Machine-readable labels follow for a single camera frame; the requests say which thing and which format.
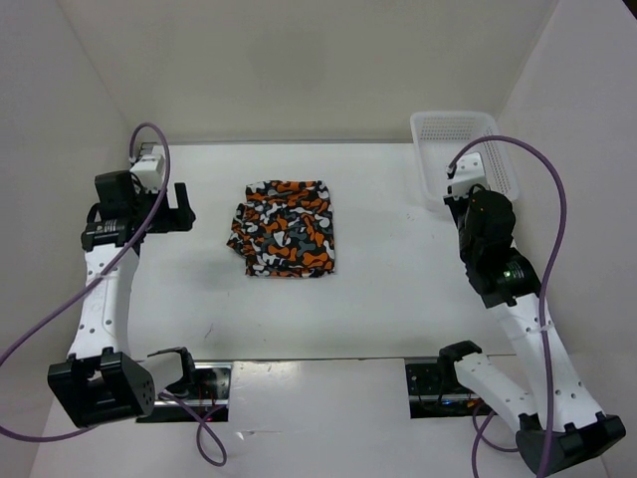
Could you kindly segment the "orange camouflage shorts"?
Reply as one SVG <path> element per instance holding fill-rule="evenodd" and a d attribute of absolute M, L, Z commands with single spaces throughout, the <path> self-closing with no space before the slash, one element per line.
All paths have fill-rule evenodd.
<path fill-rule="evenodd" d="M 227 246 L 248 276 L 319 278 L 335 272 L 333 228 L 323 181 L 259 181 L 245 188 Z"/>

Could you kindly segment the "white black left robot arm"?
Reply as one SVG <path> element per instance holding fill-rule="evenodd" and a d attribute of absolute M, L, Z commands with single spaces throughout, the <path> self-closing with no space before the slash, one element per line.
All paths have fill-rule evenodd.
<path fill-rule="evenodd" d="M 128 346 L 130 297 L 143 239 L 146 234 L 187 232 L 196 219 L 185 184 L 174 185 L 176 207 L 126 170 L 97 176 L 95 187 L 99 200 L 81 235 L 90 291 L 67 358 L 50 365 L 47 377 L 78 428 L 146 417 L 161 392 L 184 398 L 199 383 L 187 348 L 135 359 Z"/>

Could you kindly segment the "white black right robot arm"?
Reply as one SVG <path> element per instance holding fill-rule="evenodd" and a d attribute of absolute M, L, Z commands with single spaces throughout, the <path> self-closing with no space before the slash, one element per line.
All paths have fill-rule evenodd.
<path fill-rule="evenodd" d="M 505 332 L 530 387 L 518 386 L 471 341 L 440 349 L 438 383 L 481 398 L 513 431 L 518 453 L 540 477 L 602 455 L 626 428 L 588 392 L 541 304 L 540 280 L 513 246 L 513 204 L 481 185 L 464 196 L 448 194 L 444 203 L 469 282 Z"/>

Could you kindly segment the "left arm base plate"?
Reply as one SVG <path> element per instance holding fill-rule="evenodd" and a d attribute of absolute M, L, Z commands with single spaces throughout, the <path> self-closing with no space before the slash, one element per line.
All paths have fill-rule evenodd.
<path fill-rule="evenodd" d="M 183 400 L 206 422 L 227 422 L 233 365 L 230 362 L 198 360 L 195 363 L 193 382 L 178 391 L 172 387 L 170 394 Z M 138 418 L 136 423 L 185 423 L 195 419 L 173 400 L 155 401 L 152 413 Z"/>

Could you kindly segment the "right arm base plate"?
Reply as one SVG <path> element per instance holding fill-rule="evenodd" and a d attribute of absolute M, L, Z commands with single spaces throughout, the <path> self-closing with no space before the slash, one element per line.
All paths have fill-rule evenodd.
<path fill-rule="evenodd" d="M 444 383 L 435 358 L 408 358 L 404 369 L 412 419 L 471 416 L 482 402 L 466 387 Z"/>

